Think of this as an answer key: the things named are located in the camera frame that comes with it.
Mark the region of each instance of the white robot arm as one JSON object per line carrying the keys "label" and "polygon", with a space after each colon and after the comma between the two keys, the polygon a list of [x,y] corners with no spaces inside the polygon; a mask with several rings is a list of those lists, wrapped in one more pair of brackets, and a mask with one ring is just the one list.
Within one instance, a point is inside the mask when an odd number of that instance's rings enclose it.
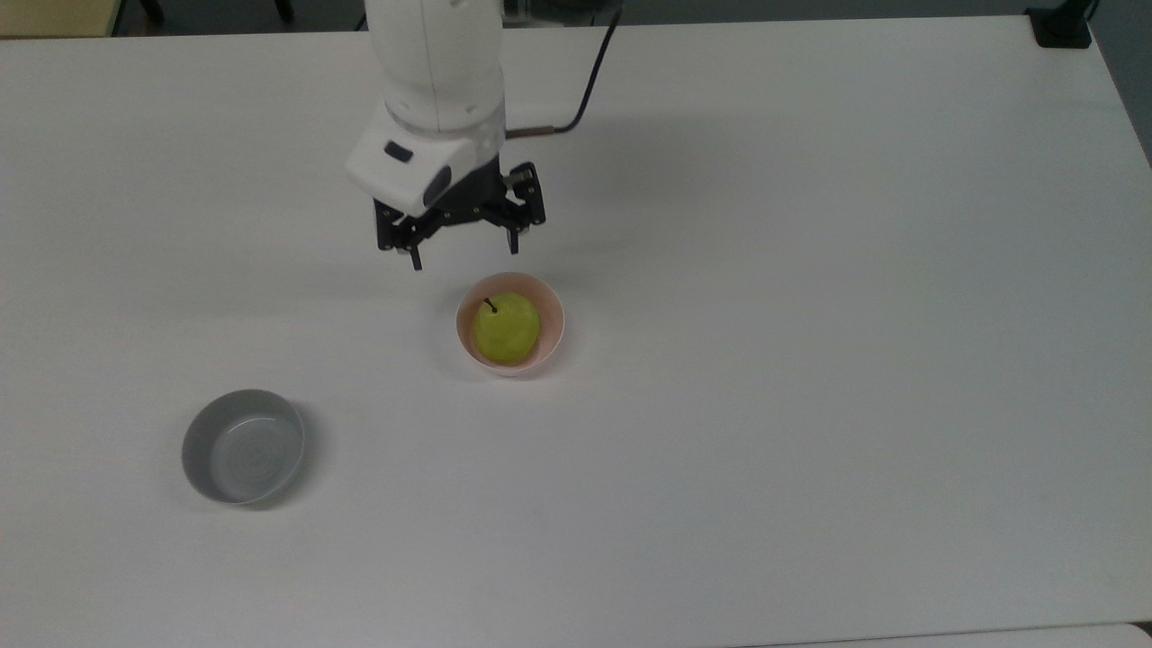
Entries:
{"label": "white robot arm", "polygon": [[[536,168],[500,173],[505,20],[586,20],[619,0],[365,0],[384,99],[348,158],[373,198],[380,249],[407,251],[442,226],[487,220],[518,234],[544,223]],[[511,190],[517,201],[506,197]]]}

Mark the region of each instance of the table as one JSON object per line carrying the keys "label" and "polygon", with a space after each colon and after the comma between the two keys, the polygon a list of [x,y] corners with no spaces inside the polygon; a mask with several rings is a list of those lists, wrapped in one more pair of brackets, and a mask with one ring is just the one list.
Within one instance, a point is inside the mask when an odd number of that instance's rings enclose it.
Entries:
{"label": "table", "polygon": [[109,36],[121,0],[0,0],[0,38]]}
{"label": "table", "polygon": [[[599,29],[506,35],[509,126]],[[515,141],[548,223],[425,270],[343,159],[366,35],[0,44],[0,643],[700,648],[1137,620],[1152,173],[1026,18],[623,28]],[[116,76],[94,71],[116,69]],[[479,278],[564,301],[529,380]],[[180,470],[258,386],[262,510]]]}

